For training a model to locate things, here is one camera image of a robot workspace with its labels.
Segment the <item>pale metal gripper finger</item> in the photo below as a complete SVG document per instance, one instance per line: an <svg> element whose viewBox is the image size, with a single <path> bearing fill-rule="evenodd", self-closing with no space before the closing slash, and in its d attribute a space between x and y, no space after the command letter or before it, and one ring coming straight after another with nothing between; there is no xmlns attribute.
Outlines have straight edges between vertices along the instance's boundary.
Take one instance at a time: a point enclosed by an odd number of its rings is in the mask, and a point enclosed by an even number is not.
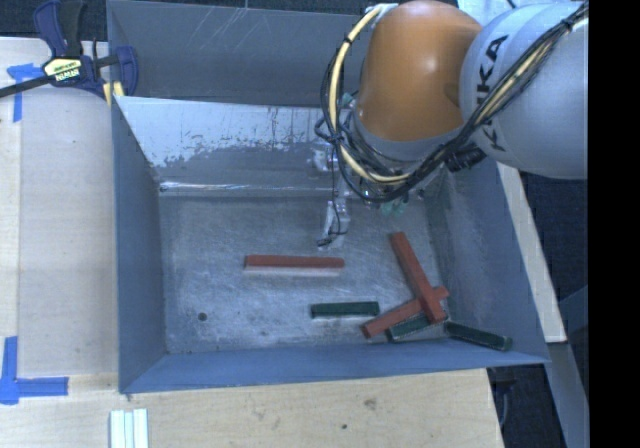
<svg viewBox="0 0 640 448"><path fill-rule="evenodd" d="M329 213L331 214L329 247L331 249L339 249L344 245L351 220L346 201L331 201Z"/></svg>
<svg viewBox="0 0 640 448"><path fill-rule="evenodd" d="M326 248L334 242L336 238L334 228L336 226L337 226L337 221L336 221L336 214L334 210L334 202L328 201L321 234L316 240L316 245L318 248Z"/></svg>

